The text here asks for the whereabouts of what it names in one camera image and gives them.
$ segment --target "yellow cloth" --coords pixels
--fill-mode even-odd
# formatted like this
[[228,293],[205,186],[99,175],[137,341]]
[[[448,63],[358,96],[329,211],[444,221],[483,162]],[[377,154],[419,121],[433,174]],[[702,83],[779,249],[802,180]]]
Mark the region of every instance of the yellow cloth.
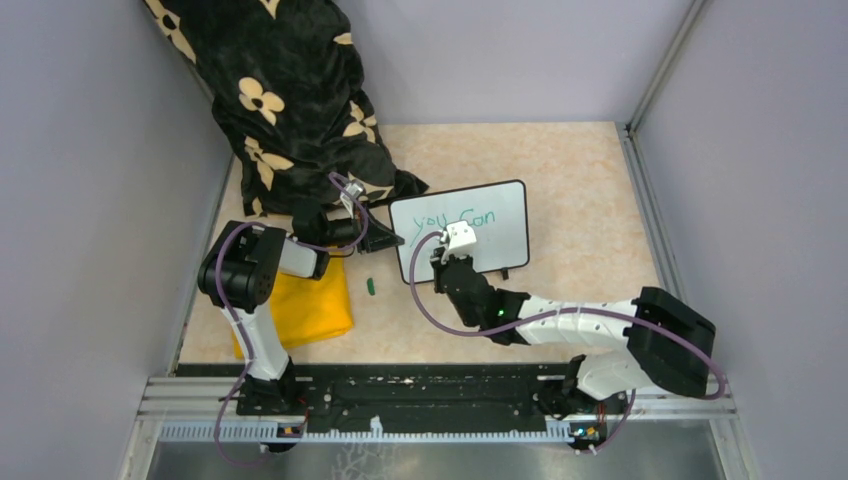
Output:
[[[285,348],[338,337],[353,327],[350,297],[341,258],[330,260],[321,280],[277,272],[271,292],[271,317]],[[237,358],[244,358],[233,334]]]

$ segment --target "metal floor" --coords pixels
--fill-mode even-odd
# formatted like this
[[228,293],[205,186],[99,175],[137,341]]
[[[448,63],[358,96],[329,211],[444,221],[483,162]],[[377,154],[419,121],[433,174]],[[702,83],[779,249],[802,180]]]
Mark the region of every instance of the metal floor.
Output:
[[[149,480],[512,480],[724,478],[709,424],[634,420],[597,457],[555,444],[299,445],[251,469],[225,463],[212,443],[160,443]],[[249,461],[255,445],[225,445]]]

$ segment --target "white wall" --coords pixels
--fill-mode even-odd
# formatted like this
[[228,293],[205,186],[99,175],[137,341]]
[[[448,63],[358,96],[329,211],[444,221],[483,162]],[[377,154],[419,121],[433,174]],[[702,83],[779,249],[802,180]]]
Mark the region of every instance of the white wall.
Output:
[[142,2],[0,2],[0,478],[117,475],[229,147]]
[[767,479],[844,478],[848,3],[715,2],[639,140]]
[[630,119],[691,0],[338,0],[382,123]]

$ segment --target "beige surface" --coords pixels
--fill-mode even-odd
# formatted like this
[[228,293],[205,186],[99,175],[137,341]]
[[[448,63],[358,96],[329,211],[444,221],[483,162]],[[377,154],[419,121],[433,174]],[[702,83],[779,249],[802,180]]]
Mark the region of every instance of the beige surface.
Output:
[[[612,123],[382,126],[400,168],[431,192],[519,178],[527,185],[530,264],[490,283],[563,301],[623,300],[657,278]],[[230,178],[217,232],[243,220],[239,170]],[[375,216],[389,225],[386,207]],[[286,217],[264,219],[290,227]],[[536,362],[568,360],[584,349],[496,345],[443,333],[422,317],[400,279],[395,251],[345,260],[355,326],[346,335],[292,349],[301,363]],[[372,277],[376,296],[366,280]],[[428,309],[462,328],[450,302],[419,286]],[[232,362],[230,328],[198,296],[180,361]]]

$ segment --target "whiteboard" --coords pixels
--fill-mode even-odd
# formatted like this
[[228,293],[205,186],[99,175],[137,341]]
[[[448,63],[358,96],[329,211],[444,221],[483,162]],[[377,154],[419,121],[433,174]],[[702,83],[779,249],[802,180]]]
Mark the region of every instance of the whiteboard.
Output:
[[[397,247],[404,283],[409,283],[409,262],[421,239],[459,220],[467,221],[477,235],[471,254],[475,271],[523,267],[530,262],[527,188],[521,180],[395,200],[389,215],[395,234],[405,241]],[[416,283],[433,281],[430,253],[437,246],[434,238],[421,250],[415,263]]]

